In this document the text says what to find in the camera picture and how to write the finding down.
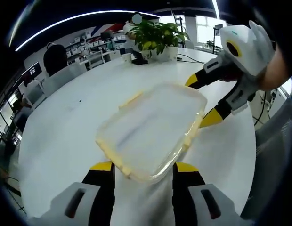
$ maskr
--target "plastic container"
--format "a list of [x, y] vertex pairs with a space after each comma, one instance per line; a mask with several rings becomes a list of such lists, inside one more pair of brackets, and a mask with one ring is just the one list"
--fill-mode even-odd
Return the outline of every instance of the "plastic container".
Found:
[[158, 182], [190, 147], [206, 104], [196, 89], [157, 85], [120, 106], [98, 128], [96, 143], [126, 177]]

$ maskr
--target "green leaves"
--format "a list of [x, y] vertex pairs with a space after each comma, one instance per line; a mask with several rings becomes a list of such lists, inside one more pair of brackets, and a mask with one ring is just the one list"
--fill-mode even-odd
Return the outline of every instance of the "green leaves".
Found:
[[178, 41], [185, 42], [189, 36], [185, 32], [178, 31], [178, 25], [174, 23], [160, 23], [143, 20], [136, 27], [131, 29], [136, 36], [135, 44], [139, 50], [153, 50], [160, 54], [167, 46], [178, 46]]

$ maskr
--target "round white table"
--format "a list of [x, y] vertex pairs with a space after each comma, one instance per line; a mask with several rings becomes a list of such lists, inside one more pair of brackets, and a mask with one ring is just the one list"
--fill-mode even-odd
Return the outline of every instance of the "round white table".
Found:
[[[216, 57], [191, 49], [178, 51], [201, 62]], [[158, 83], [184, 84], [202, 67], [200, 63], [185, 62], [137, 66], [120, 58], [84, 73], [46, 99], [30, 115], [20, 145], [20, 191], [28, 216], [44, 214], [55, 196], [73, 182], [81, 182], [92, 165], [107, 161], [95, 143], [95, 134], [119, 105]], [[201, 88], [200, 92], [208, 98], [206, 112], [234, 84], [217, 81]], [[233, 200], [240, 214], [255, 169], [255, 131], [250, 108], [199, 131], [183, 162], [196, 166], [207, 184], [213, 183]], [[164, 221], [164, 225], [175, 224], [170, 177], [147, 194], [143, 189], [136, 190], [136, 182], [125, 179], [118, 170], [115, 180], [112, 226], [146, 224], [151, 214], [159, 215], [154, 217]]]

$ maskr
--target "window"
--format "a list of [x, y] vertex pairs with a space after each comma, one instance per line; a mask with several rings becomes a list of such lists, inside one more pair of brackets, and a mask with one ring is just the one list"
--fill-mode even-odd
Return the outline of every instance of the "window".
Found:
[[[183, 32], [187, 32], [187, 30], [186, 30], [185, 16], [184, 16], [184, 15], [176, 15], [175, 17], [176, 17], [177, 19], [178, 19], [179, 17], [182, 18]], [[166, 24], [166, 23], [175, 23], [175, 21], [174, 21], [174, 17], [173, 17], [173, 16], [161, 16], [161, 17], [160, 17], [160, 22], [161, 22], [161, 23], [164, 23], [164, 24]]]
[[[197, 41], [199, 43], [207, 43], [209, 40], [213, 41], [213, 27], [219, 24], [223, 24], [224, 27], [227, 25], [224, 20], [206, 16], [196, 16]], [[215, 46], [221, 47], [220, 36], [215, 36]]]

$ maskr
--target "gray fabric chair back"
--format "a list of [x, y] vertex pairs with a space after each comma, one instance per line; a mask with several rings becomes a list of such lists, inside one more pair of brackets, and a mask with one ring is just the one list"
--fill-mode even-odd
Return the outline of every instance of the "gray fabric chair back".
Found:
[[241, 217], [256, 220], [277, 188], [292, 141], [292, 100], [256, 131], [256, 165], [249, 199]]

